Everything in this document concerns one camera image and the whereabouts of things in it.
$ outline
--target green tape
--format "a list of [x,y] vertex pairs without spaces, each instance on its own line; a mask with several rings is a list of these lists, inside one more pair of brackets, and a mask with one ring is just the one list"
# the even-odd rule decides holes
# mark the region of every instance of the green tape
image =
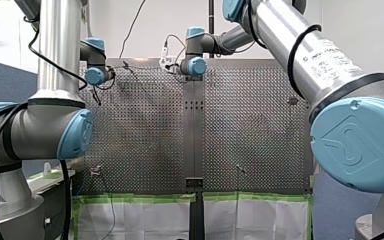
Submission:
[[235,201],[238,200],[238,192],[208,192],[203,193],[204,201]]
[[52,172],[46,174],[46,176],[43,176],[43,179],[58,179],[62,178],[62,172]]
[[79,201],[73,201],[73,208],[71,210],[71,214],[73,216],[73,240],[79,239],[79,219],[80,219],[80,207],[81,203]]
[[204,193],[204,201],[262,200],[284,202],[308,202],[310,197],[310,195],[282,195],[248,192]]
[[146,204],[167,204],[167,203],[191,203],[195,202],[195,194],[174,194],[174,195],[135,195],[135,194],[104,194],[78,196],[76,200],[81,204],[94,203],[146,203]]

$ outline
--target perforated metal panel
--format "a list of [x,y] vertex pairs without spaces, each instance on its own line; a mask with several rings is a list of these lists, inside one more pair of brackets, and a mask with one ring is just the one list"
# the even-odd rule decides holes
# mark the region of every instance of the perforated metal panel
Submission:
[[156,60],[127,62],[133,72],[116,67],[114,87],[98,90],[102,106],[82,94],[95,118],[86,164],[102,166],[102,177],[84,172],[83,192],[182,192],[183,87]]
[[186,177],[204,191],[308,189],[306,103],[274,60],[209,60],[204,82],[187,84],[156,59],[127,62],[133,73],[109,61],[118,76],[102,106],[82,94],[95,115],[86,163],[102,176],[85,171],[76,191],[185,192]]
[[267,60],[214,61],[210,66],[204,190],[305,191],[311,165],[304,156],[307,108],[284,71]]

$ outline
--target metal pole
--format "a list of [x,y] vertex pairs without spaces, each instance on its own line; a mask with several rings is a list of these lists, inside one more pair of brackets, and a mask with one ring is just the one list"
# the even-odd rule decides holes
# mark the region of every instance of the metal pole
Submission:
[[[214,0],[209,0],[209,10],[209,33],[214,34]],[[214,53],[210,54],[210,58],[214,58]]]
[[[253,19],[255,19],[254,28],[257,35],[286,70],[293,45],[298,36],[310,27],[310,24],[300,12],[283,0],[253,0],[252,7],[254,10]],[[243,25],[246,25],[246,18],[243,21]],[[349,71],[339,64],[335,68],[338,77],[326,80],[316,76],[305,58],[329,47],[334,48],[336,46],[323,38],[319,32],[311,32],[305,37],[295,56],[294,78],[301,93],[311,104],[320,102],[341,86],[365,74],[358,67],[354,71]],[[335,54],[345,57],[339,50]]]
[[[79,73],[80,0],[42,0],[39,52],[62,68]],[[38,91],[30,99],[64,99],[83,102],[79,80],[39,60]]]

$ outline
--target gray metal frame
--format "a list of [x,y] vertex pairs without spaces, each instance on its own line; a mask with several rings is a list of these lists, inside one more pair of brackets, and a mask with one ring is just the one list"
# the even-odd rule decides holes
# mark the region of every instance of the gray metal frame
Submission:
[[[143,174],[147,174],[146,171],[155,170],[156,168],[148,168],[147,170],[144,169],[144,172],[140,172],[139,168],[135,168],[135,171],[137,171],[135,174],[132,174],[130,172],[126,172],[126,169],[123,169],[123,161],[127,161],[126,164],[129,164],[128,162],[132,163],[132,159],[129,158],[128,155],[123,155],[123,147],[119,145],[116,147],[114,145],[114,151],[117,151],[118,158],[114,158],[109,156],[108,153],[105,153],[102,149],[95,149],[93,146],[91,147],[91,150],[89,151],[88,156],[86,156],[86,165],[88,168],[96,167],[98,165],[101,165],[103,167],[102,169],[102,179],[97,179],[90,176],[89,171],[85,171],[83,173],[83,179],[85,186],[83,188],[82,193],[99,193],[99,192],[135,192],[135,193],[152,193],[152,194],[168,194],[168,193],[184,193],[184,192],[201,192],[201,191],[255,191],[255,192],[277,192],[277,193],[287,193],[287,194],[298,194],[298,193],[306,193],[309,191],[310,184],[309,184],[309,176],[312,174],[313,169],[313,161],[312,161],[312,153],[310,149],[310,138],[309,134],[306,134],[303,144],[303,151],[304,151],[304,159],[300,159],[302,161],[303,171],[300,172],[299,178],[300,179],[294,179],[294,181],[300,182],[300,184],[294,185],[295,188],[288,188],[285,186],[281,186],[279,188],[265,188],[264,183],[261,184],[261,186],[256,186],[255,188],[244,188],[240,185],[235,186],[235,188],[228,188],[223,187],[221,188],[214,188],[214,187],[208,187],[206,185],[206,182],[208,180],[208,176],[206,176],[205,172],[205,156],[204,156],[204,145],[205,142],[205,114],[207,109],[207,104],[211,104],[209,102],[206,102],[206,87],[208,87],[208,84],[206,81],[208,78],[211,78],[211,74],[219,74],[218,68],[237,68],[241,69],[244,68],[244,71],[248,69],[254,69],[252,71],[264,71],[265,68],[269,68],[268,71],[276,71],[276,77],[278,77],[279,81],[282,81],[281,86],[285,86],[284,89],[277,89],[273,92],[273,94],[287,94],[287,96],[291,95],[293,91],[288,86],[288,80],[286,77],[286,74],[283,73],[280,66],[276,63],[274,60],[220,60],[220,59],[209,59],[208,64],[210,67],[210,70],[208,74],[204,78],[194,78],[192,81],[188,81],[187,83],[180,83],[176,82],[176,79],[174,76],[170,76],[166,73],[164,73],[162,70],[160,70],[158,65],[158,59],[108,59],[107,64],[110,66],[113,66],[118,69],[118,71],[121,71],[122,75],[118,76],[119,81],[114,89],[110,90],[109,92],[102,92],[99,91],[99,94],[101,95],[103,106],[98,107],[96,106],[96,103],[93,102],[93,99],[91,98],[91,95],[89,93],[83,93],[83,98],[86,100],[86,102],[89,105],[89,108],[92,109],[93,112],[99,111],[99,112],[106,112],[106,110],[100,110],[99,108],[106,108],[110,107],[111,110],[109,111],[111,114],[118,114],[117,111],[123,111],[123,109],[117,109],[120,107],[123,107],[127,103],[120,103],[117,102],[118,106],[111,106],[115,102],[114,101],[121,101],[122,98],[119,98],[121,96],[121,93],[119,91],[122,91],[120,88],[123,86],[123,79],[126,77],[126,75],[123,73],[123,66],[125,66],[125,63],[128,63],[129,67],[134,71],[142,71],[141,75],[139,77],[144,77],[148,80],[144,81],[154,81],[155,86],[157,87],[157,91],[161,85],[163,84],[163,87],[167,91],[182,91],[180,99],[174,99],[176,105],[179,104],[179,101],[181,102],[180,110],[178,107],[168,108],[167,112],[161,112],[160,114],[182,114],[182,156],[183,159],[177,159],[178,161],[181,161],[183,173],[179,174],[176,173],[175,175],[172,175],[173,179],[168,179],[166,176],[166,181],[181,181],[179,184],[176,184],[177,187],[170,188],[165,187],[164,181],[159,182],[159,179],[157,179],[156,175],[153,176],[155,179],[153,180],[153,183],[150,186],[150,182],[148,181],[148,187],[143,188],[140,187],[141,177],[144,177]],[[149,71],[149,76],[144,73],[144,71]],[[184,81],[184,78],[179,77],[179,81]],[[246,84],[247,82],[252,82],[253,79],[248,79],[244,82]],[[152,91],[154,88],[147,88],[149,90],[149,94],[154,94]],[[300,105],[298,106],[300,108],[306,108],[306,104],[304,104],[303,100],[300,99]],[[110,129],[118,129],[122,128],[122,124],[126,124],[123,122],[120,122],[120,119],[118,118],[112,118],[111,114],[107,115],[109,118],[106,120],[106,124],[113,125]],[[297,116],[296,122],[299,122],[299,124],[305,124],[306,132],[309,132],[309,124],[308,124],[308,118],[307,116],[299,115]],[[114,138],[112,136],[111,140],[113,141],[119,141],[122,137],[119,135],[116,135],[117,138]],[[279,145],[280,149],[283,149],[283,151],[287,151],[287,146]],[[143,161],[143,164],[151,164],[147,159],[137,159],[141,162]],[[169,163],[174,163],[177,160],[172,159],[168,161]],[[109,163],[113,161],[118,161],[117,164],[110,164],[111,169],[106,169],[106,166],[108,166]],[[277,166],[280,168],[282,167],[282,164],[279,163]],[[129,175],[132,178],[136,179],[136,182],[138,182],[136,185],[128,184],[126,182],[126,179],[123,176]],[[110,180],[108,180],[108,183],[105,183],[105,178],[108,177]],[[203,187],[186,187],[186,179],[188,178],[203,178],[204,186]],[[75,190],[76,188],[80,187],[80,182],[75,181]]]

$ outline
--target end effector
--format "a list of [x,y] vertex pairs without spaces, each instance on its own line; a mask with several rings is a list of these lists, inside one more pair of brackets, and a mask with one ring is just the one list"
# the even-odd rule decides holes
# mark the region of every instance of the end effector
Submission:
[[207,71],[204,53],[232,55],[237,48],[251,42],[252,36],[241,26],[220,36],[206,33],[202,27],[190,27],[186,36],[185,58],[178,64],[176,57],[167,56],[168,48],[164,46],[160,66],[171,74],[201,76]]

